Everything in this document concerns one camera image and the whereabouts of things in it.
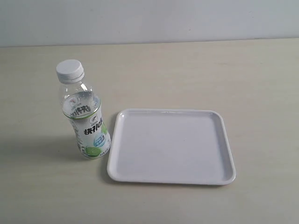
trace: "white bottle cap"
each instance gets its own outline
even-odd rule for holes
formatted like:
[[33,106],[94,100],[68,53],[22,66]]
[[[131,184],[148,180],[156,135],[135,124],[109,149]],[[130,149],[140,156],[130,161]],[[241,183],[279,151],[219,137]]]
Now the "white bottle cap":
[[63,84],[72,84],[84,77],[82,64],[78,60],[70,59],[59,63],[56,67],[58,79]]

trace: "white wall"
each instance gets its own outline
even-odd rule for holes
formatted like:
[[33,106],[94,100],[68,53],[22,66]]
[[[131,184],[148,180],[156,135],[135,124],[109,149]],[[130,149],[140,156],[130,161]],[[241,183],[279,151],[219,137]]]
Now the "white wall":
[[0,46],[299,37],[299,0],[0,0]]

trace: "water bottle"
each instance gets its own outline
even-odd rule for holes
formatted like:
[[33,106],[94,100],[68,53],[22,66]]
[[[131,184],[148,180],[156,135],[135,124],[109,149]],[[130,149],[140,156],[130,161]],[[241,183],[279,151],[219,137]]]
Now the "water bottle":
[[56,67],[59,97],[64,115],[74,128],[80,152],[96,159],[106,154],[111,138],[101,113],[101,100],[84,79],[78,60],[65,60]]

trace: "white tray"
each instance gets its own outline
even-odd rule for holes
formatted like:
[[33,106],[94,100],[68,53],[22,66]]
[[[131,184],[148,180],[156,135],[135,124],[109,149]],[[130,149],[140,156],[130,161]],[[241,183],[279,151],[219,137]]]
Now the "white tray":
[[107,171],[121,182],[225,185],[235,179],[222,117],[198,110],[120,112]]

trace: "beige table surface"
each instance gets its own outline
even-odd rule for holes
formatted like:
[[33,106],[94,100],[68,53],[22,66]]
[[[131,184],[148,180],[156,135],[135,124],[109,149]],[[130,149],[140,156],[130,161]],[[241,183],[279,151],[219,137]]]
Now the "beige table surface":
[[[86,160],[57,99],[76,58],[113,131],[125,108],[209,109],[237,177],[224,187],[121,184]],[[299,223],[299,39],[0,49],[0,223]]]

